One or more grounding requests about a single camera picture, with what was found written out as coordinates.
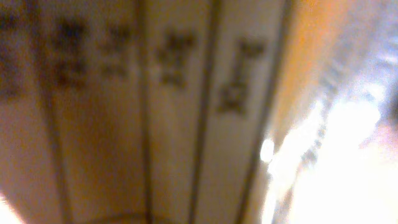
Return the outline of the orange spaghetti package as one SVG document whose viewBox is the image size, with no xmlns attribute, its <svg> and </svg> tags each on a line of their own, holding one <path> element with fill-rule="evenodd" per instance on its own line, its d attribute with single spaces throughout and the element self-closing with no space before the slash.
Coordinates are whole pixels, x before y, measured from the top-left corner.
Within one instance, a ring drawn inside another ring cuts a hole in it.
<svg viewBox="0 0 398 224">
<path fill-rule="evenodd" d="M 291 1 L 1 2 L 27 223 L 246 223 Z"/>
</svg>

